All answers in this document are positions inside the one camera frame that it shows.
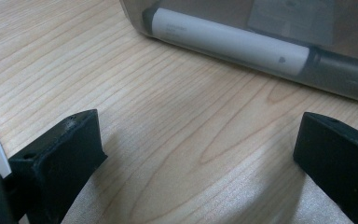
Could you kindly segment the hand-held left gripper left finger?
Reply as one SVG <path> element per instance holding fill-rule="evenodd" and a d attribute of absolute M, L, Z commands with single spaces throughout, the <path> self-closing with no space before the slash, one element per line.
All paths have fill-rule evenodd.
<path fill-rule="evenodd" d="M 60 224 L 106 159 L 97 110 L 63 119 L 8 160 L 14 218 Z"/>

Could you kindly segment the clear plastic storage box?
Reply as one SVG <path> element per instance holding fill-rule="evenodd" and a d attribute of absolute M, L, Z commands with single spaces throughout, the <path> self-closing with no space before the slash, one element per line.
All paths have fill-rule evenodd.
<path fill-rule="evenodd" d="M 143 12 L 150 7 L 162 7 L 358 60 L 358 0 L 119 0 L 119 2 L 132 26 L 138 32 L 150 37 L 153 36 L 145 29 Z"/>

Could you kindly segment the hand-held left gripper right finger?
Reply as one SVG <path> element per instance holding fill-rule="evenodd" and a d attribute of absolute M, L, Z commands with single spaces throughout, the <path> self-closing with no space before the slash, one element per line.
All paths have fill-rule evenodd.
<path fill-rule="evenodd" d="M 358 224 L 358 130 L 324 115 L 303 114 L 294 161 Z"/>

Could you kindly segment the white marker black cap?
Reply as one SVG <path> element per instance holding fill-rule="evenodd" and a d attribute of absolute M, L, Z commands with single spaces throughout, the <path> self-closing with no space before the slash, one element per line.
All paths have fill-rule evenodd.
<path fill-rule="evenodd" d="M 162 7 L 143 12 L 162 41 L 358 100 L 358 60 L 207 21 Z"/>

